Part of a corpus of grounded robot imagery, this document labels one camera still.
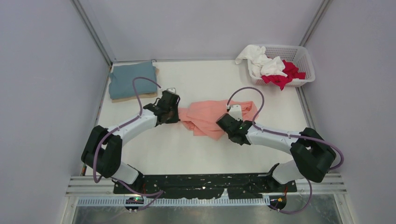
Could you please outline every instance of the black joint housing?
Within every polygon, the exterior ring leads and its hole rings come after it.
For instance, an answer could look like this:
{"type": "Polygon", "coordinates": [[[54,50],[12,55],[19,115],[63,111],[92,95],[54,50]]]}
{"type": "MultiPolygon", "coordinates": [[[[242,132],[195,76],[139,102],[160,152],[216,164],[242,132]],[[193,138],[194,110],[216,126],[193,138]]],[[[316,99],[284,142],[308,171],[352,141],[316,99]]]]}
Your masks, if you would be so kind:
{"type": "MultiPolygon", "coordinates": [[[[93,168],[93,158],[95,156],[96,148],[102,138],[108,133],[108,130],[102,126],[96,126],[92,129],[91,135],[81,155],[81,161],[93,168]]],[[[109,178],[117,172],[121,164],[121,148],[122,139],[118,135],[111,134],[105,142],[106,150],[102,147],[99,149],[98,160],[96,163],[96,170],[104,178],[109,178]]]]}
{"type": "Polygon", "coordinates": [[[179,122],[179,95],[172,93],[168,90],[162,92],[162,96],[159,99],[158,103],[155,104],[147,104],[143,107],[143,109],[147,109],[154,113],[157,116],[157,124],[173,124],[179,122]]]}
{"type": "Polygon", "coordinates": [[[252,126],[251,121],[238,121],[228,113],[225,113],[216,121],[216,124],[227,133],[229,140],[232,142],[240,145],[250,145],[250,142],[246,138],[246,134],[252,126]]]}
{"type": "MultiPolygon", "coordinates": [[[[307,127],[300,134],[323,140],[312,128],[307,127]]],[[[300,173],[308,180],[317,183],[322,182],[336,158],[336,153],[331,147],[313,140],[298,139],[297,142],[292,143],[290,152],[300,173]]]]}

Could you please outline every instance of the gray wall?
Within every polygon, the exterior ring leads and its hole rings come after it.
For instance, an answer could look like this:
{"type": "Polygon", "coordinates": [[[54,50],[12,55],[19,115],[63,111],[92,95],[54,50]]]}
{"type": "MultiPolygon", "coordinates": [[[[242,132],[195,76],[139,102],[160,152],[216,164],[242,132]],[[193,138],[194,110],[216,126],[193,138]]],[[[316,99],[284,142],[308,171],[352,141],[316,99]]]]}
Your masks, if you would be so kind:
{"type": "Polygon", "coordinates": [[[81,1],[117,61],[234,59],[251,43],[298,45],[322,2],[81,1]]]}
{"type": "Polygon", "coordinates": [[[70,1],[1,1],[0,223],[56,223],[106,67],[70,1]]]}
{"type": "Polygon", "coordinates": [[[394,223],[396,1],[335,0],[307,48],[317,128],[345,154],[339,170],[361,223],[394,223]]]}

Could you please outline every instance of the white cloth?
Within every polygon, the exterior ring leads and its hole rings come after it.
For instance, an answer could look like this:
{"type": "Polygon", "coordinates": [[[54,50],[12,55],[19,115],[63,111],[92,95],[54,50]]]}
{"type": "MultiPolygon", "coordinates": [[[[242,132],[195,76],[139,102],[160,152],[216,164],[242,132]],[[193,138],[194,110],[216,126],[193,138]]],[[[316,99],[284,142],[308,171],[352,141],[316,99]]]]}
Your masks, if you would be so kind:
{"type": "Polygon", "coordinates": [[[285,69],[285,65],[281,58],[275,57],[274,59],[268,58],[265,55],[265,47],[257,45],[248,45],[239,53],[235,59],[236,64],[240,64],[243,59],[250,60],[252,62],[252,73],[256,77],[269,76],[269,75],[281,75],[287,76],[282,72],[285,69]]]}

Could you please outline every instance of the white table surface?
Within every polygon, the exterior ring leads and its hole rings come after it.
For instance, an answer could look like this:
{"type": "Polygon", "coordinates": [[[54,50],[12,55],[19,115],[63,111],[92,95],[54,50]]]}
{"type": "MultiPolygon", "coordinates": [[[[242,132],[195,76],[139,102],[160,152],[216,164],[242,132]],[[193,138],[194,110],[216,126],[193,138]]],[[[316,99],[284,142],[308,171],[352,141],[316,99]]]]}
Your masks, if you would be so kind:
{"type": "MultiPolygon", "coordinates": [[[[179,107],[203,100],[228,99],[237,89],[251,84],[246,61],[236,65],[232,61],[157,62],[158,83],[163,89],[175,87],[181,100],[179,107]]],[[[254,86],[265,97],[264,109],[257,123],[290,131],[306,127],[304,114],[295,88],[283,91],[275,86],[254,86]]],[[[243,90],[233,100],[253,101],[261,105],[261,97],[254,90],[243,90]]],[[[142,99],[142,104],[155,98],[142,99]]],[[[108,90],[103,100],[99,125],[108,127],[139,112],[137,100],[112,103],[108,90]]],[[[193,136],[183,124],[164,124],[141,133],[122,149],[122,161],[147,175],[154,174],[215,174],[268,172],[276,163],[292,157],[264,146],[240,146],[225,134],[218,141],[207,136],[193,136]]],[[[92,175],[88,168],[86,175],[92,175]]]]}

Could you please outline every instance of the red cloth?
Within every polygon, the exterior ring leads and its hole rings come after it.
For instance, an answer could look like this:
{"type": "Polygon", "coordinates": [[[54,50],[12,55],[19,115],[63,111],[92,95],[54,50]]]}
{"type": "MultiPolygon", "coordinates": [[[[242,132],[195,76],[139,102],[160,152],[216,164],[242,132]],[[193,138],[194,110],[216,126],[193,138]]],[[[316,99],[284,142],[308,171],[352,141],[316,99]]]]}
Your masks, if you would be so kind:
{"type": "Polygon", "coordinates": [[[287,77],[281,75],[261,76],[265,83],[272,82],[283,90],[285,85],[293,81],[294,78],[305,79],[305,72],[298,72],[298,68],[293,63],[285,60],[282,61],[285,65],[282,72],[285,73],[287,77]]]}
{"type": "Polygon", "coordinates": [[[282,60],[285,69],[282,71],[286,75],[291,76],[292,78],[299,78],[299,79],[305,79],[305,72],[298,72],[298,68],[291,62],[287,62],[285,60],[282,60]]]}
{"type": "Polygon", "coordinates": [[[281,75],[270,75],[270,76],[261,76],[265,83],[272,82],[273,84],[279,86],[281,90],[284,89],[285,85],[293,80],[290,76],[281,76],[281,75]]]}

